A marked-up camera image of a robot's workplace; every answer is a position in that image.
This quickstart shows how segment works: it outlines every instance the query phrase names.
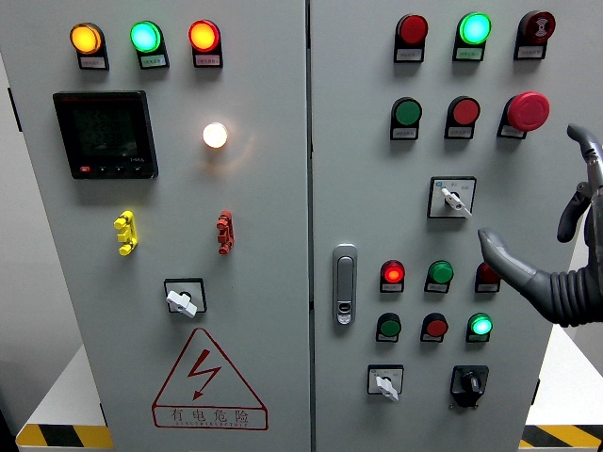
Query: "red push button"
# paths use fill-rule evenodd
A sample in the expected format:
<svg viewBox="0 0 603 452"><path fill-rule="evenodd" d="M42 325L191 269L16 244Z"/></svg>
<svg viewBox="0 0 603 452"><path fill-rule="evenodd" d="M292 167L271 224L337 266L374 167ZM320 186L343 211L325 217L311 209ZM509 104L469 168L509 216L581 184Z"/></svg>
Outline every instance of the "red push button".
<svg viewBox="0 0 603 452"><path fill-rule="evenodd" d="M527 91L515 96L507 108L509 124L521 132L530 132L542 126L549 113L548 99L536 91Z"/></svg>
<svg viewBox="0 0 603 452"><path fill-rule="evenodd" d="M402 19L398 34L407 44L419 44L427 37L427 21L423 16L408 15Z"/></svg>
<svg viewBox="0 0 603 452"><path fill-rule="evenodd" d="M443 342L444 335L448 332L448 322L439 313L431 313L423 319L421 328L421 342Z"/></svg>
<svg viewBox="0 0 603 452"><path fill-rule="evenodd" d="M484 284L499 284L500 277L485 262L478 266L478 278Z"/></svg>
<svg viewBox="0 0 603 452"><path fill-rule="evenodd" d="M480 105L475 99L463 99L452 110L452 117L461 125L475 122L480 115Z"/></svg>
<svg viewBox="0 0 603 452"><path fill-rule="evenodd" d="M448 324L444 320L435 320L427 326L427 333L431 337L442 337L448 331Z"/></svg>
<svg viewBox="0 0 603 452"><path fill-rule="evenodd" d="M519 32L525 42L542 45L548 41L555 31L555 18L547 11L532 11L526 14L519 23Z"/></svg>

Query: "white switch handle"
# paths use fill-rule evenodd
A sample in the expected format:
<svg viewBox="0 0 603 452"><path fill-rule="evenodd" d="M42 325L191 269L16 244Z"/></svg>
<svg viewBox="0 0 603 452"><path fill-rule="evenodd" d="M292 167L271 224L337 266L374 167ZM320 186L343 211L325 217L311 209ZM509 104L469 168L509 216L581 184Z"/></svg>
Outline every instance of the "white switch handle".
<svg viewBox="0 0 603 452"><path fill-rule="evenodd" d="M170 291L166 298L170 311L177 311L178 313L184 314L187 317L194 317L197 314L197 306L190 302L188 295L180 295L173 290Z"/></svg>
<svg viewBox="0 0 603 452"><path fill-rule="evenodd" d="M473 217L473 215L471 215L471 212L469 212L467 207L464 205L464 202L462 202L461 198L459 198L457 195L455 195L454 193L450 193L450 191L445 187L442 188L442 194L444 195L444 199L446 200L448 205L457 212L459 212L463 217Z"/></svg>
<svg viewBox="0 0 603 452"><path fill-rule="evenodd" d="M392 382L389 379L382 379L381 377L376 377L377 387L381 391L381 394L389 398L392 402L398 402L398 391L394 389L392 386Z"/></svg>

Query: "emergency stop button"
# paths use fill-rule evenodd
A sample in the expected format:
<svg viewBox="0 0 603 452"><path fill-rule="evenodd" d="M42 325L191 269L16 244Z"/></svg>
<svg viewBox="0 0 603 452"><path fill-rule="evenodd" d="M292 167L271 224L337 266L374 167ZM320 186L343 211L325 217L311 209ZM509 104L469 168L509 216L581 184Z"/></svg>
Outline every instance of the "emergency stop button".
<svg viewBox="0 0 603 452"><path fill-rule="evenodd" d="M550 103L537 91L523 92L505 105L498 136L524 139L527 132L541 127L548 119Z"/></svg>

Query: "illuminated indicator light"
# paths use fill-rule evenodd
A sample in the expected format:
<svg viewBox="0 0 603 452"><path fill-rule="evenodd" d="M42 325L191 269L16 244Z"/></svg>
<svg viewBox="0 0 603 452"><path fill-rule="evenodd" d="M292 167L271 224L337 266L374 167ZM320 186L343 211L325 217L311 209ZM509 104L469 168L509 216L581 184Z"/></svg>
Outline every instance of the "illuminated indicator light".
<svg viewBox="0 0 603 452"><path fill-rule="evenodd" d="M439 261L430 266L429 276L438 284L448 284L454 276L454 271L450 262Z"/></svg>
<svg viewBox="0 0 603 452"><path fill-rule="evenodd" d="M228 131L219 122L207 124L204 128L204 142L211 148L221 148L228 138Z"/></svg>
<svg viewBox="0 0 603 452"><path fill-rule="evenodd" d="M469 320L471 331L474 334L482 336L489 333L492 330L492 320L489 315L486 314L475 314Z"/></svg>
<svg viewBox="0 0 603 452"><path fill-rule="evenodd" d="M427 21L423 16L408 16L399 27L399 36L407 44L419 44L427 37Z"/></svg>
<svg viewBox="0 0 603 452"><path fill-rule="evenodd" d="M402 326L396 320L386 320L381 325L381 334L387 337L394 337L402 330Z"/></svg>
<svg viewBox="0 0 603 452"><path fill-rule="evenodd" d="M486 283L486 284L500 283L500 277L485 262L482 263L478 267L478 276L480 277L480 280L482 283Z"/></svg>
<svg viewBox="0 0 603 452"><path fill-rule="evenodd" d="M461 39L470 45L485 42L490 36L492 24L490 18L482 12L472 12L463 17L459 26Z"/></svg>
<svg viewBox="0 0 603 452"><path fill-rule="evenodd" d="M555 17L547 11L532 11L519 23L522 35L532 44L544 44L555 31Z"/></svg>
<svg viewBox="0 0 603 452"><path fill-rule="evenodd" d="M404 266L399 261L388 261L382 265L381 274L388 283L399 283L404 279Z"/></svg>
<svg viewBox="0 0 603 452"><path fill-rule="evenodd" d="M427 326L427 334L431 337L442 337L448 332L448 324L444 320L434 320Z"/></svg>
<svg viewBox="0 0 603 452"><path fill-rule="evenodd" d="M402 125L412 125L420 117L421 108L416 102L404 101L396 108L396 120Z"/></svg>
<svg viewBox="0 0 603 452"><path fill-rule="evenodd" d="M130 31L130 39L139 52L148 54L159 48L161 33L152 22L138 22Z"/></svg>
<svg viewBox="0 0 603 452"><path fill-rule="evenodd" d="M191 45L200 52L211 52L220 43L220 32L210 21L197 21L188 30Z"/></svg>
<svg viewBox="0 0 603 452"><path fill-rule="evenodd" d="M74 26L69 38L75 50L85 55L98 52L103 45L99 30L91 24Z"/></svg>
<svg viewBox="0 0 603 452"><path fill-rule="evenodd" d="M473 99L463 99L452 112L452 117L461 125L468 125L476 121L480 115L480 106Z"/></svg>
<svg viewBox="0 0 603 452"><path fill-rule="evenodd" d="M515 96L507 108L509 124L522 132L541 127L548 119L550 104L544 94L528 91Z"/></svg>

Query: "warning sign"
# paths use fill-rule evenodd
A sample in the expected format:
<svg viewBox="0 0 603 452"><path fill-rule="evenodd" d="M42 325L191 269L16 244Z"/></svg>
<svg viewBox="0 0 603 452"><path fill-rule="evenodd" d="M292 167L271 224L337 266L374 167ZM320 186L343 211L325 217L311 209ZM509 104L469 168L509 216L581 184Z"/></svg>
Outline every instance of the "warning sign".
<svg viewBox="0 0 603 452"><path fill-rule="evenodd" d="M195 329L155 402L159 428L267 430L268 409L218 343Z"/></svg>

